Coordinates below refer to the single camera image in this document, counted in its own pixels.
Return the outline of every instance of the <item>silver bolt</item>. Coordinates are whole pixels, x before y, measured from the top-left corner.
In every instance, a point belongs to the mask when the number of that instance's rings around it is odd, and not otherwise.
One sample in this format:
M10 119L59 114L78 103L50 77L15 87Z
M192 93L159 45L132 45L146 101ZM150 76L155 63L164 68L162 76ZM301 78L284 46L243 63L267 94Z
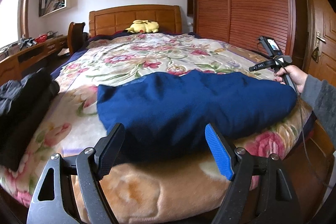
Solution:
M51 155L50 157L52 160L57 160L59 158L59 154L58 153L54 153Z
M237 148L237 153L239 155L244 155L246 153L246 150L244 148L242 148L242 147L238 147Z
M92 147L86 148L84 150L84 153L87 154L87 155L92 154L92 152L93 152L93 148Z
M277 154L271 154L271 159L272 160L278 160L279 156Z

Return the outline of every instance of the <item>headboard panel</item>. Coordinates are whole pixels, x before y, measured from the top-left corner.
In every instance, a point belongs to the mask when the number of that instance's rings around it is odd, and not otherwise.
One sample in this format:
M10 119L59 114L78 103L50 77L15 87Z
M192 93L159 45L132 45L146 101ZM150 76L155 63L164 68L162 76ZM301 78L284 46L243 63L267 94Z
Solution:
M170 5L129 5L90 12L89 28L92 36L114 34L129 28L134 20L153 20L160 29L168 32L182 32L180 7Z

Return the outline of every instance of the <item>yellow plush toy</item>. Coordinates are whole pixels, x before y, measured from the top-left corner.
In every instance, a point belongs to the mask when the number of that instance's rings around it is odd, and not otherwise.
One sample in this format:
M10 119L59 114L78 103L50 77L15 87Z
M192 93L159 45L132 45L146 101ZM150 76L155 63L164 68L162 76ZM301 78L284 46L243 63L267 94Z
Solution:
M158 32L159 24L150 20L134 20L131 27L127 28L126 30L131 33Z

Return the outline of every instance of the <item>bed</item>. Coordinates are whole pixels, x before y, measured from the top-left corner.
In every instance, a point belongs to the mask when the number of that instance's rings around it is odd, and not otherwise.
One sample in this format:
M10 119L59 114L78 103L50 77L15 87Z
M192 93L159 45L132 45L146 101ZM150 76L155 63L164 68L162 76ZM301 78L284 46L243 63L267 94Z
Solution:
M116 7L90 12L89 18L92 36L113 35L136 19L155 20L165 32L94 39L63 65L59 75L56 74L60 93L26 149L19 170L12 172L0 166L2 188L26 207L51 154L78 154L106 135L96 110L99 84L117 86L155 71L180 76L194 69L222 74L240 71L258 79L274 78L270 70L248 71L253 63L264 60L258 54L224 42L196 38L194 34L180 34L178 6ZM302 104L304 123L308 124L311 109ZM308 219L318 206L323 187L310 173L302 147L298 145L301 130L296 106L282 122L236 140L235 144L253 155L277 153L282 159L287 156L285 165L297 190L303 215ZM311 141L307 147L318 174L326 178L329 165L323 153ZM257 177L253 178L251 190L256 188L257 182ZM209 152L151 164L117 165L101 182L120 223L163 223L209 212L220 205L228 185ZM73 188L81 218L89 223L76 177L73 177ZM255 202L253 193L251 191L248 208Z

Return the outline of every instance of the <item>blue gripper pad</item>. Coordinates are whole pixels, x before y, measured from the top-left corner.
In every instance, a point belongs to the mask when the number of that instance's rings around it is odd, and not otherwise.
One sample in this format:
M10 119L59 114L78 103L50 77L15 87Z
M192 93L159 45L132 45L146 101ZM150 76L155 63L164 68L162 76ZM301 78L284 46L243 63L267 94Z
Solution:
M207 140L219 172L228 180L231 180L234 175L231 158L210 124L207 124L205 127L205 139Z

